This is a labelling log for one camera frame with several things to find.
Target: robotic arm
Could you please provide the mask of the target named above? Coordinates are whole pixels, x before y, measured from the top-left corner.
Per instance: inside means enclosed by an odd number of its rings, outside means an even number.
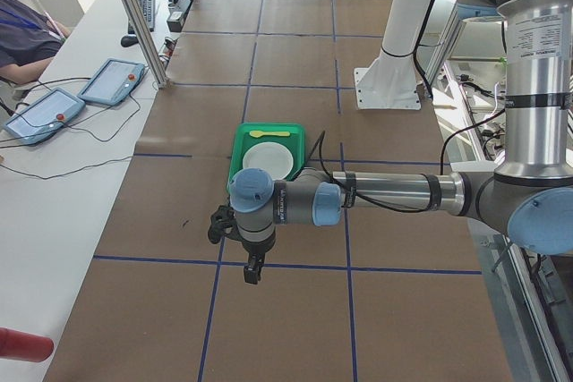
[[[275,225],[334,225],[341,208],[446,210],[480,220],[541,254],[573,249],[573,168],[566,162],[573,0],[458,0],[460,18],[501,14],[507,23],[506,156],[492,173],[326,174],[293,182],[260,169],[230,183],[233,209],[211,218],[210,240],[238,240],[249,253],[245,282],[261,279]],[[396,17],[390,13],[389,20]]]

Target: dark shirt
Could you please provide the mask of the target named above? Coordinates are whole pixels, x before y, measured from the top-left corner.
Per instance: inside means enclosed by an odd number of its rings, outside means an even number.
[[[44,15],[17,0],[0,0],[0,67],[8,64],[22,66],[56,55],[62,42],[49,31]]]

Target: white table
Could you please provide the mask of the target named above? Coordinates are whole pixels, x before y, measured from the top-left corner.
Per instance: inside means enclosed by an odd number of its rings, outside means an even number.
[[[152,36],[159,48],[165,36],[173,35],[167,28],[167,0],[157,2]],[[145,63],[139,45],[120,46],[126,31],[127,15],[121,0],[97,0],[41,80],[90,77],[109,57]],[[84,84],[61,87],[74,93]],[[108,143],[98,142],[86,132],[62,129],[33,148],[0,149],[4,165],[50,176],[128,157],[156,91],[148,73],[133,92],[140,112]],[[26,101],[46,92],[34,91]],[[75,121],[101,109],[88,106]],[[79,127],[107,138],[135,109],[136,103],[127,98]],[[0,140],[9,138],[7,132],[0,132]],[[128,165],[129,161],[116,162],[49,181],[0,168],[0,327],[46,335],[57,344]],[[51,358],[38,364],[0,359],[0,380],[40,381],[50,362]]]

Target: red object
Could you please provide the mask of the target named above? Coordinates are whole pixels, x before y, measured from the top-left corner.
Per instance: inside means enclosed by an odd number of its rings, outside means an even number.
[[[53,350],[54,342],[48,337],[0,328],[0,358],[41,362]]]

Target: keyboard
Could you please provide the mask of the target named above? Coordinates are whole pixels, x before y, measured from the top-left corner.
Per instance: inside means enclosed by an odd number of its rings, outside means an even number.
[[[155,29],[155,0],[137,0],[140,4],[143,18],[147,22],[147,27],[150,31]],[[127,26],[127,33],[132,35],[135,33],[131,23]]]

